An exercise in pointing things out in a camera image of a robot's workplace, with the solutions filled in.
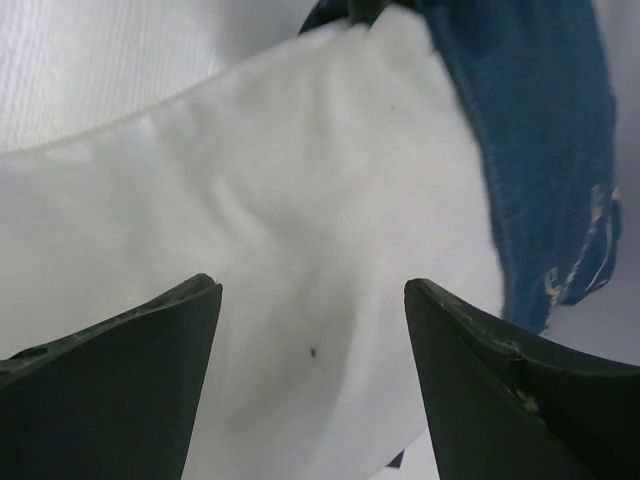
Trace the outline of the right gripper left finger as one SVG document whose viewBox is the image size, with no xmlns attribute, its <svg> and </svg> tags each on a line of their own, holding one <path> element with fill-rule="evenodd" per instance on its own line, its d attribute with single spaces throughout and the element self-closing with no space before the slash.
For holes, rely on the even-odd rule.
<svg viewBox="0 0 640 480">
<path fill-rule="evenodd" d="M 199 274 L 1 363 L 1 475 L 182 476 L 222 302 Z"/>
</svg>

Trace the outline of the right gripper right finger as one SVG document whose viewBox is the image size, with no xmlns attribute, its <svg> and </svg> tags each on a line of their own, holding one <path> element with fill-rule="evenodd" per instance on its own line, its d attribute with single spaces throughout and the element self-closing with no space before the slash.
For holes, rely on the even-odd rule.
<svg viewBox="0 0 640 480">
<path fill-rule="evenodd" d="M 537 336 L 437 284 L 405 285 L 443 479 L 635 479 L 639 370 Z"/>
</svg>

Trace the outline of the white pillow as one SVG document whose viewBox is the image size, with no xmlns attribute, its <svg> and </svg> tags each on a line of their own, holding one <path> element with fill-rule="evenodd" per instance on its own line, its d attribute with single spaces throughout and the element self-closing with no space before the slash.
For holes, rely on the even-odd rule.
<svg viewBox="0 0 640 480">
<path fill-rule="evenodd" d="M 286 41 L 137 115 L 1 158 L 1 350 L 223 287 L 189 479 L 368 479 L 426 420 L 427 278 L 498 313 L 479 146 L 426 22 Z"/>
</svg>

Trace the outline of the dark blue embroidered pillowcase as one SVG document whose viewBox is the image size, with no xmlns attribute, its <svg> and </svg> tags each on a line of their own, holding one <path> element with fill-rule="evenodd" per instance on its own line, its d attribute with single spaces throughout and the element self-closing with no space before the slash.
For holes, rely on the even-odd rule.
<svg viewBox="0 0 640 480">
<path fill-rule="evenodd" d="M 541 337 L 611 277 L 615 100 L 587 1 L 412 1 L 479 141 L 506 300 Z"/>
</svg>

